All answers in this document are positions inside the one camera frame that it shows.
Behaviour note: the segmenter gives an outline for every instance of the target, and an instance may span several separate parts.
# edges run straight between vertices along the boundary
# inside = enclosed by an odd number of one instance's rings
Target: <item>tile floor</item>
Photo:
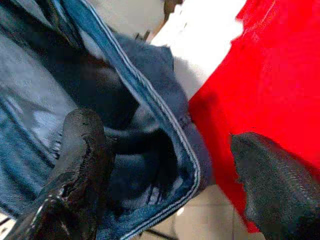
[[[0,222],[6,216],[0,214]],[[13,220],[0,226],[0,240],[15,224]],[[248,234],[234,207],[218,186],[208,187],[160,224],[152,228],[179,240],[265,240],[261,233]],[[162,240],[144,232],[135,240]]]

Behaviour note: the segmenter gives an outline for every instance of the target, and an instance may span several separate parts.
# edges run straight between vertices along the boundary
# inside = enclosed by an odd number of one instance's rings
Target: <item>red fabric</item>
[[[217,184],[244,217],[230,134],[256,132],[299,155],[320,180],[320,0],[248,0],[244,31],[189,102]]]

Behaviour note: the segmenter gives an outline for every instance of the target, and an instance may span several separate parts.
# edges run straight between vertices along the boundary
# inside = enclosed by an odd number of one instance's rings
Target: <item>dark blue fabric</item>
[[[210,184],[210,157],[168,48],[112,34],[85,1],[52,2],[78,28],[77,44],[34,1],[0,2],[0,207],[17,217],[36,198],[65,116],[88,107],[117,139],[97,239],[128,239]]]

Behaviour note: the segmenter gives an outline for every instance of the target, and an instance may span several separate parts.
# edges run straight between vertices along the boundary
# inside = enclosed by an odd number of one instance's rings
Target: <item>denim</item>
[[[130,239],[213,183],[211,159],[168,48],[112,33],[84,0],[51,2],[66,26],[36,1],[0,2],[0,209],[28,208],[59,158],[65,116],[91,108],[117,142],[97,239]]]

